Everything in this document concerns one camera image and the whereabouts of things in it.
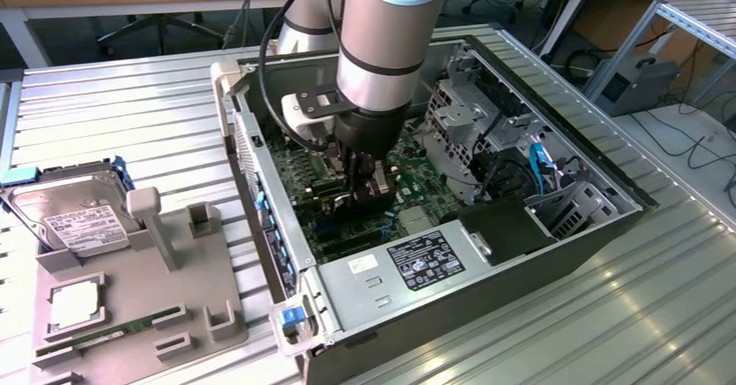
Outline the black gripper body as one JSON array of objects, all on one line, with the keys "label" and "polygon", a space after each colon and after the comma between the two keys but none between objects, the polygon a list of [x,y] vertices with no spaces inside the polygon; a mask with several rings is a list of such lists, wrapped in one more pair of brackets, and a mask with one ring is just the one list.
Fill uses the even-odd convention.
[{"label": "black gripper body", "polygon": [[384,159],[399,136],[410,104],[388,111],[356,109],[335,116],[333,133],[343,150]]}]

